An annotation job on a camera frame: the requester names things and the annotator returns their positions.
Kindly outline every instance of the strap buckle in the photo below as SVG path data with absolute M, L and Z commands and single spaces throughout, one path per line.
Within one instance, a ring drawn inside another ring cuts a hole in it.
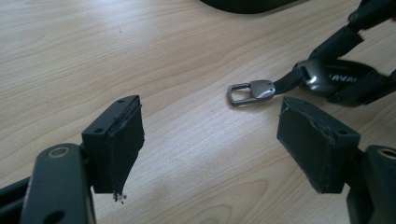
M 250 89 L 250 98 L 235 100 L 233 91 Z M 255 80 L 249 83 L 235 84 L 228 88 L 228 99 L 231 105 L 249 105 L 271 100 L 275 95 L 275 85 L 270 80 Z

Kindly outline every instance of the table surface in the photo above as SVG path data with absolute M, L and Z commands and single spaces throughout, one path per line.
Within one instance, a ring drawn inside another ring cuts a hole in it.
M 79 144 L 117 99 L 139 94 L 146 142 L 124 204 L 94 195 L 99 223 L 348 223 L 345 187 L 319 195 L 276 140 L 281 96 L 232 107 L 228 86 L 277 80 L 347 23 L 359 1 L 300 1 L 256 15 L 198 0 L 3 1 L 0 188 L 31 174 L 43 149 Z M 395 69 L 396 24 L 361 32 L 345 57 Z M 396 147 L 396 94 L 346 108 L 305 99 Z

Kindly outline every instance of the wood grain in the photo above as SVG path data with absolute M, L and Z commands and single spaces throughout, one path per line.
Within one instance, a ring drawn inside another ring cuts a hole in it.
M 316 194 L 276 140 L 282 97 L 234 108 L 225 93 L 284 76 L 358 4 L 238 15 L 198 0 L 2 1 L 0 188 L 30 175 L 43 149 L 80 143 L 113 101 L 139 94 L 146 143 L 125 204 L 94 196 L 99 223 L 348 223 L 347 187 Z M 346 58 L 393 71 L 396 24 L 362 35 Z M 287 95 L 361 133 L 361 148 L 396 146 L 396 94 L 358 108 Z

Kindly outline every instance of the metal buckle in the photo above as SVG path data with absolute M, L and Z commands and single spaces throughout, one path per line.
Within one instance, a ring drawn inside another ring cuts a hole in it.
M 297 63 L 294 69 L 304 72 L 303 89 L 322 96 L 332 96 L 355 83 L 374 68 L 345 60 L 308 60 Z
M 250 89 L 251 98 L 235 100 L 233 91 Z M 231 105 L 249 105 L 270 100 L 275 95 L 275 85 L 270 80 L 256 80 L 249 83 L 235 84 L 228 88 L 228 99 Z

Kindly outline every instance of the metal ring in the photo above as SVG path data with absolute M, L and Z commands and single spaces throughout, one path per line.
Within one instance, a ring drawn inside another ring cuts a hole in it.
M 396 152 L 393 151 L 393 150 L 390 150 L 390 149 L 388 149 L 388 148 L 380 148 L 380 149 L 378 150 L 378 153 L 379 153 L 381 156 L 384 156 L 384 157 L 386 157 L 386 158 L 388 158 L 388 159 L 396 160 Z
M 47 155 L 52 159 L 60 158 L 66 155 L 70 150 L 70 147 L 56 147 L 51 150 Z

